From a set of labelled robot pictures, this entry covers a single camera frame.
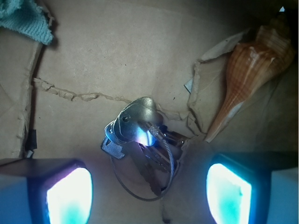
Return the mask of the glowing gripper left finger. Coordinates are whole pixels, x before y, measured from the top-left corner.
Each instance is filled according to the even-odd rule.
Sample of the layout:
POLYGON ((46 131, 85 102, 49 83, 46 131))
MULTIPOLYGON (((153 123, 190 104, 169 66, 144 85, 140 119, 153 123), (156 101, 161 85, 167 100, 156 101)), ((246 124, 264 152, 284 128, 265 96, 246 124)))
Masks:
POLYGON ((2 224, 86 224, 93 179, 79 159, 2 159, 2 224))

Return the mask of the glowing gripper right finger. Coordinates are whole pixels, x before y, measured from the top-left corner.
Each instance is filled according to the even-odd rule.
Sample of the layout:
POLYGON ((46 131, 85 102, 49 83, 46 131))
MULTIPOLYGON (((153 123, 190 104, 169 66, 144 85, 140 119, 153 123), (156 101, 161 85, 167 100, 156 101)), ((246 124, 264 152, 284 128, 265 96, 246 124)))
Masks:
POLYGON ((298 153, 218 153, 206 197, 217 224, 297 224, 298 153))

